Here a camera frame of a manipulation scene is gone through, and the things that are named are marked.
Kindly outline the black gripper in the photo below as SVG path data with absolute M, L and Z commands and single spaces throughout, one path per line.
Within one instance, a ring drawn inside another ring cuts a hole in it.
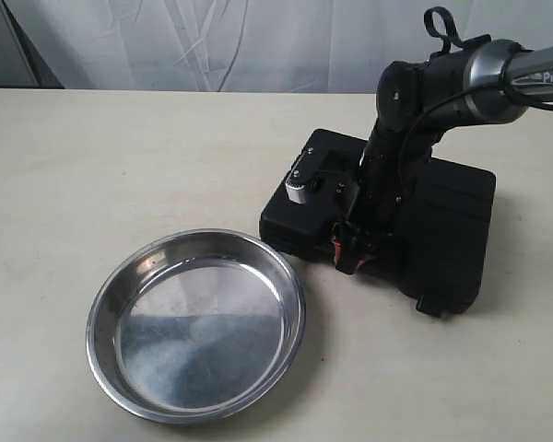
M 366 140 L 318 133 L 324 197 L 318 198 L 319 238 L 331 239 L 335 268 L 354 274 L 372 259 L 373 242 L 346 239 L 347 229 L 382 236 L 392 229 L 401 203 L 431 155 L 430 133 L 372 133 Z

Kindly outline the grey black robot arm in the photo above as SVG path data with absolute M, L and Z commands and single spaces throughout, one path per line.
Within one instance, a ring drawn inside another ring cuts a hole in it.
M 338 271 L 353 274 L 389 236 L 418 169 L 457 127 L 506 124 L 529 109 L 553 111 L 553 46 L 510 40 L 437 52 L 422 63 L 394 61 L 377 87 L 377 118 L 343 194 L 332 243 Z

